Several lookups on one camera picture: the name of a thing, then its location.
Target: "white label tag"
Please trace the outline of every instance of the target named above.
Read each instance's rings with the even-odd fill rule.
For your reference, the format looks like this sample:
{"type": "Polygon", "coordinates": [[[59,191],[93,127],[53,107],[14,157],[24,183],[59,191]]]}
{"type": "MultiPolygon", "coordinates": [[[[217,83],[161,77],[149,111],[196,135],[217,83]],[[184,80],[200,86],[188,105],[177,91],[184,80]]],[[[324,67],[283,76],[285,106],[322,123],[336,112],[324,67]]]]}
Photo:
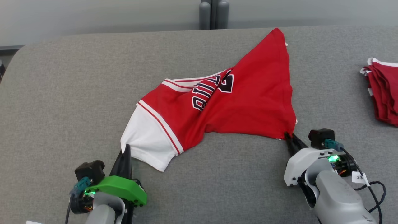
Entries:
{"type": "Polygon", "coordinates": [[[366,178],[365,173],[363,174],[363,176],[361,176],[360,172],[353,171],[351,173],[351,180],[353,183],[366,184],[365,178],[366,178]]]}

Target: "folded red cloth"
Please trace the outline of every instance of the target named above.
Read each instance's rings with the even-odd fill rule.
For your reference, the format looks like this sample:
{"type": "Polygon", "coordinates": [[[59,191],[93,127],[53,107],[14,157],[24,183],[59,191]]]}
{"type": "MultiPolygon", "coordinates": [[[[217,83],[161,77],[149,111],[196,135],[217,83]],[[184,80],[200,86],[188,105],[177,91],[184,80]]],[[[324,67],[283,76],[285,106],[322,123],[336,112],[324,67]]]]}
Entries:
{"type": "Polygon", "coordinates": [[[376,119],[398,127],[398,63],[368,59],[361,70],[370,84],[376,119]]]}

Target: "printed number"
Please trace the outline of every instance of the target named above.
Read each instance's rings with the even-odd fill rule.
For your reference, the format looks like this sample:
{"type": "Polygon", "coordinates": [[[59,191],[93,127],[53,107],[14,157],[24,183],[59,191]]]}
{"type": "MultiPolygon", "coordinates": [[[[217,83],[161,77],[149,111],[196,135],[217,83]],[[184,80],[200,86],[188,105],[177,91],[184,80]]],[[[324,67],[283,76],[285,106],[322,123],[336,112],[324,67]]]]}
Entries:
{"type": "Polygon", "coordinates": [[[221,81],[221,85],[218,87],[218,89],[221,92],[228,92],[228,93],[232,93],[232,87],[234,85],[234,75],[230,74],[231,70],[229,70],[225,77],[222,79],[221,81]]]}
{"type": "Polygon", "coordinates": [[[208,78],[207,80],[214,82],[216,86],[218,86],[220,83],[220,77],[220,75],[216,75],[214,77],[208,78]]]}
{"type": "Polygon", "coordinates": [[[205,108],[206,104],[207,103],[206,103],[206,101],[204,99],[200,99],[199,97],[196,97],[196,96],[192,97],[192,106],[193,106],[193,108],[198,109],[200,111],[203,111],[203,109],[205,108]]]}
{"type": "Polygon", "coordinates": [[[205,96],[205,97],[207,97],[207,98],[210,97],[210,94],[209,94],[209,93],[207,93],[207,92],[205,92],[205,91],[202,91],[202,90],[198,89],[197,87],[193,88],[192,92],[193,92],[193,93],[200,94],[200,95],[203,95],[203,96],[205,96]]]}

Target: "red stripe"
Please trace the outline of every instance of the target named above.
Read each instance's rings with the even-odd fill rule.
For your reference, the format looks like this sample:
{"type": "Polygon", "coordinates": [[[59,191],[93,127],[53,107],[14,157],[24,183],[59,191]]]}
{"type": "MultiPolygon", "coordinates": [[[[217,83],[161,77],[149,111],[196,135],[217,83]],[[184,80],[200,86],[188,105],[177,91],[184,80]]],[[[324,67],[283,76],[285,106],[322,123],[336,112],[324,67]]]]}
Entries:
{"type": "Polygon", "coordinates": [[[166,82],[169,82],[169,83],[171,83],[171,84],[174,84],[174,85],[176,85],[176,86],[178,86],[178,87],[180,87],[180,88],[193,88],[193,87],[180,86],[180,85],[175,84],[174,82],[169,81],[169,80],[165,80],[165,81],[166,81],[166,82]]]}
{"type": "Polygon", "coordinates": [[[207,77],[207,78],[202,78],[202,79],[192,79],[192,80],[176,80],[175,82],[194,82],[194,81],[200,81],[200,80],[209,79],[209,78],[212,78],[212,77],[214,77],[214,76],[216,76],[216,75],[213,75],[213,76],[210,76],[210,77],[207,77]]]}
{"type": "Polygon", "coordinates": [[[149,110],[146,109],[142,104],[140,104],[140,102],[138,102],[138,104],[141,105],[142,108],[144,108],[145,110],[147,110],[148,113],[150,113],[150,114],[159,122],[159,124],[162,126],[164,132],[167,134],[167,136],[169,137],[170,141],[173,143],[174,147],[176,148],[176,150],[177,150],[177,152],[178,152],[178,154],[179,154],[179,150],[178,150],[176,144],[174,143],[174,141],[173,141],[172,138],[170,137],[169,133],[168,133],[168,132],[166,131],[166,129],[164,128],[163,124],[159,121],[159,119],[158,119],[153,113],[151,113],[151,111],[149,111],[149,110]]]}

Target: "black cable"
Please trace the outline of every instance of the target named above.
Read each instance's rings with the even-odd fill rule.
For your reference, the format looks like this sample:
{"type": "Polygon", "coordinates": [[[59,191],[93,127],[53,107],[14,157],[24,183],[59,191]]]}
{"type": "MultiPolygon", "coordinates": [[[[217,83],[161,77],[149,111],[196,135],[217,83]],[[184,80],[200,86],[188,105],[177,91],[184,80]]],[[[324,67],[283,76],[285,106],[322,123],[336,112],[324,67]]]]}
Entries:
{"type": "MultiPolygon", "coordinates": [[[[350,153],[348,153],[343,147],[340,147],[340,149],[351,159],[351,161],[357,166],[357,170],[358,172],[361,174],[361,176],[363,176],[363,172],[361,171],[361,169],[359,168],[357,162],[355,161],[354,157],[352,157],[352,155],[350,153]]],[[[369,191],[371,192],[373,199],[376,202],[376,207],[378,210],[378,224],[381,224],[382,222],[382,215],[381,215],[381,208],[380,208],[380,204],[377,200],[377,197],[375,195],[375,193],[373,192],[372,188],[370,186],[368,186],[369,191]]]]}
{"type": "Polygon", "coordinates": [[[68,221],[69,221],[69,212],[70,212],[70,206],[72,205],[73,196],[74,196],[74,194],[70,195],[68,211],[66,212],[65,224],[68,224],[68,221]]]}
{"type": "MultiPolygon", "coordinates": [[[[372,184],[380,184],[381,187],[383,187],[383,195],[381,196],[381,200],[378,202],[378,204],[381,205],[381,203],[383,203],[383,201],[384,201],[384,199],[386,197],[386,193],[387,193],[386,186],[384,186],[384,184],[382,182],[380,182],[380,181],[372,181],[372,182],[369,182],[369,184],[370,185],[372,185],[372,184]]],[[[360,191],[362,189],[365,189],[366,187],[367,187],[367,185],[363,185],[362,187],[354,188],[354,190],[360,191]]],[[[375,207],[369,209],[369,213],[373,212],[376,208],[377,208],[377,205],[375,207]]]]}

